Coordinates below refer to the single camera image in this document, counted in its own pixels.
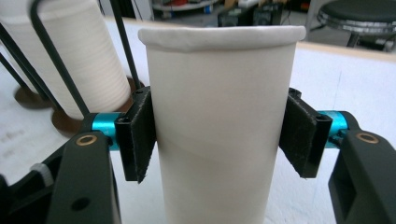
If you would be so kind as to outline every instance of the stack of cups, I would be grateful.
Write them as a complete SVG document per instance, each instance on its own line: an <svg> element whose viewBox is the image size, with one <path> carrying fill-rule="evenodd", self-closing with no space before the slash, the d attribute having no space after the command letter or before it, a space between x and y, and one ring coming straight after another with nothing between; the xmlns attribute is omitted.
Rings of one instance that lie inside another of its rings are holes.
<svg viewBox="0 0 396 224"><path fill-rule="evenodd" d="M64 112L83 119L33 29L31 1L0 0L0 22L44 80ZM91 112L116 111L131 89L95 0L43 1L39 17Z"/></svg>
<svg viewBox="0 0 396 224"><path fill-rule="evenodd" d="M139 31L169 224L262 224L304 27Z"/></svg>

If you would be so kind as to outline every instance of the black stool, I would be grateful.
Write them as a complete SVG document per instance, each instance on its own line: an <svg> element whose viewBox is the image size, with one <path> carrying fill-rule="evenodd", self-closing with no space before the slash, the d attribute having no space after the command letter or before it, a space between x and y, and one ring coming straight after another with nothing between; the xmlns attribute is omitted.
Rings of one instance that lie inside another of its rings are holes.
<svg viewBox="0 0 396 224"><path fill-rule="evenodd" d="M353 48L361 35L396 34L396 1L338 0L321 7L318 20L323 25L351 32L347 46Z"/></svg>

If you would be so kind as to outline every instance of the table surface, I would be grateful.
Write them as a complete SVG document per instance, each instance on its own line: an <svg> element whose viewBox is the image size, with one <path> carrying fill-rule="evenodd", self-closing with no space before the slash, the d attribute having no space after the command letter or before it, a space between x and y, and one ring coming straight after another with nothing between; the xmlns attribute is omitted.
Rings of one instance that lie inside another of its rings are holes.
<svg viewBox="0 0 396 224"><path fill-rule="evenodd" d="M117 27L106 19L125 72ZM146 49L137 38L142 27L166 26L125 20L137 73L149 85ZM0 173L9 184L27 174L31 165L41 162L67 138L50 122L51 109L28 110L14 100L16 81L0 66ZM396 56L381 52L343 49L310 43L298 43L290 86L303 93L303 99L317 110L351 112L363 130L378 133L396 146L393 103L396 98ZM337 149L326 149L315 179L301 179L281 150L266 208L265 223L334 223L327 183ZM157 149L154 150L148 176L137 185L123 179L120 153L111 152L120 195L123 223L166 223L163 190Z"/></svg>

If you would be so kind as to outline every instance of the brass screw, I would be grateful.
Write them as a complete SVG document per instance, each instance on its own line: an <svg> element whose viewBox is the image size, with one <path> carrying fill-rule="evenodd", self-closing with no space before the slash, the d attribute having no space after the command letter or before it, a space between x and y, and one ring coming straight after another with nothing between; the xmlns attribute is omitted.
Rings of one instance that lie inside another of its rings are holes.
<svg viewBox="0 0 396 224"><path fill-rule="evenodd" d="M370 144L379 143L378 138L376 138L375 136L373 136L372 134L369 134L369 133L358 133L358 134L356 134L356 137L366 143L370 143Z"/></svg>
<svg viewBox="0 0 396 224"><path fill-rule="evenodd" d="M87 134L87 135L84 135L84 136L80 137L76 141L76 144L81 146L81 147L85 147L85 146L88 146L88 145L96 142L97 139L98 138L95 135Z"/></svg>

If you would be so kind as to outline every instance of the chair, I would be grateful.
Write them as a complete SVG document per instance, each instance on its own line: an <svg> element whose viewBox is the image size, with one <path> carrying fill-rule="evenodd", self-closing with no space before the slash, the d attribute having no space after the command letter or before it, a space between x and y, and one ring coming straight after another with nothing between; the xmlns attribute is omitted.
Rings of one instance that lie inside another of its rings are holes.
<svg viewBox="0 0 396 224"><path fill-rule="evenodd" d="M318 21L351 33L347 47L353 48L364 35L396 34L396 1L337 0L323 5Z"/></svg>

